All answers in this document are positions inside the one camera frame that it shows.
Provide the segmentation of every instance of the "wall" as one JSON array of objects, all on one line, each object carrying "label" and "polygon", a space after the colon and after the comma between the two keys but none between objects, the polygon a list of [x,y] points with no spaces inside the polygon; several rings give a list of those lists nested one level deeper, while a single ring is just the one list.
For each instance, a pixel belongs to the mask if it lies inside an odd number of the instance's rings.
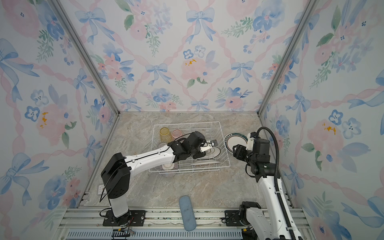
[{"label": "wall", "polygon": [[61,3],[122,111],[255,111],[307,1]]},{"label": "wall", "polygon": [[320,0],[262,117],[318,240],[384,239],[383,12]]},{"label": "wall", "polygon": [[51,239],[114,114],[45,1],[0,8],[0,239]]}]

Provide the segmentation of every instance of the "blue sponge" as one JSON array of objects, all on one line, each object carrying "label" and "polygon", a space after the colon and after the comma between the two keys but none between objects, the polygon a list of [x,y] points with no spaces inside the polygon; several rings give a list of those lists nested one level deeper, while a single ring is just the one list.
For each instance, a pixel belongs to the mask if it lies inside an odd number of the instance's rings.
[{"label": "blue sponge", "polygon": [[188,196],[182,196],[179,199],[181,217],[183,218],[184,229],[187,231],[195,230],[196,219],[193,213],[191,199]]}]

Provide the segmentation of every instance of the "plate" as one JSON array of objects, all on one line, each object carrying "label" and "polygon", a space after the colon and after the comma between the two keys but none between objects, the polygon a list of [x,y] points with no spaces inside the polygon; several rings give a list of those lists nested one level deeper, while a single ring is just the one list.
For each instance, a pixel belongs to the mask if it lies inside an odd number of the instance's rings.
[{"label": "plate", "polygon": [[204,157],[197,158],[197,160],[208,160],[213,159],[214,157],[219,156],[221,153],[220,148],[213,147],[211,149],[206,150],[206,155]]},{"label": "plate", "polygon": [[241,133],[233,132],[225,136],[224,145],[227,150],[233,154],[233,146],[241,144],[243,146],[247,145],[248,138]]}]

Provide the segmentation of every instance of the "marble countertop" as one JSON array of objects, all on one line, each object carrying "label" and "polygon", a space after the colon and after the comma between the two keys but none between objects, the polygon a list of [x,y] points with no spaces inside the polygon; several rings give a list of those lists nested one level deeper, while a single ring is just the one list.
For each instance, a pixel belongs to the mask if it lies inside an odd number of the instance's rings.
[{"label": "marble countertop", "polygon": [[[107,198],[99,203],[100,195],[97,195],[98,186],[103,184],[101,171],[117,152],[127,156],[150,151],[155,124],[213,121],[220,122],[224,136],[231,132],[247,135],[262,126],[256,113],[121,113],[85,206],[109,206]],[[255,179],[245,173],[245,162],[233,156],[230,156],[230,167],[219,171],[177,173],[173,177],[144,171],[131,178],[126,198],[129,207],[179,207],[179,198],[183,195],[191,198],[193,207],[237,208],[242,201],[258,202],[266,207]]]}]

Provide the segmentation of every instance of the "electrical outlet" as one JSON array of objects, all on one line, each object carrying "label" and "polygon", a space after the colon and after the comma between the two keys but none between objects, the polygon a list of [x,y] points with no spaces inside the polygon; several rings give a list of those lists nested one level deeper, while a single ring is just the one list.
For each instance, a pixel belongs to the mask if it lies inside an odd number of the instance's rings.
[{"label": "electrical outlet", "polygon": [[98,190],[97,190],[97,195],[101,195],[103,189],[104,189],[104,184],[99,185]]}]

